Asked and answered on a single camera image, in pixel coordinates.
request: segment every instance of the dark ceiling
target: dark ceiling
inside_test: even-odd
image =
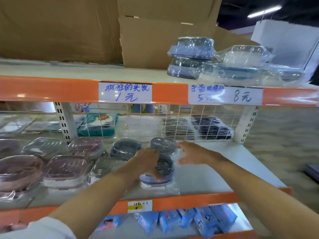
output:
[[[247,18],[249,14],[277,5],[282,8],[263,19],[319,27],[319,0],[222,0],[217,22],[228,30],[252,26],[262,16]]]

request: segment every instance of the price tag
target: price tag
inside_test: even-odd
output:
[[[153,200],[139,200],[127,202],[127,213],[145,212],[153,210]]]
[[[192,105],[236,104],[261,105],[263,88],[224,85],[188,85],[188,103]]]
[[[99,82],[99,101],[110,103],[152,103],[151,83]]]

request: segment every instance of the right hand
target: right hand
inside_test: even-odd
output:
[[[183,149],[183,151],[186,153],[184,158],[178,160],[178,164],[180,165],[207,164],[212,160],[226,160],[226,158],[220,153],[203,148],[193,142],[179,142],[177,147]]]

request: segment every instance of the fluorescent tube light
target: fluorescent tube light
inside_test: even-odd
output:
[[[257,17],[257,16],[261,16],[261,15],[264,15],[264,14],[267,14],[267,13],[275,12],[275,11],[278,11],[279,9],[281,9],[281,8],[282,8],[282,6],[271,7],[271,8],[262,10],[260,12],[255,12],[255,13],[249,14],[248,18]]]

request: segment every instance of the floor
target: floor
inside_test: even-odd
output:
[[[319,109],[261,108],[244,146],[282,182],[293,196],[319,213],[319,185],[301,171],[319,163]],[[261,238],[275,238],[254,215],[243,211]]]

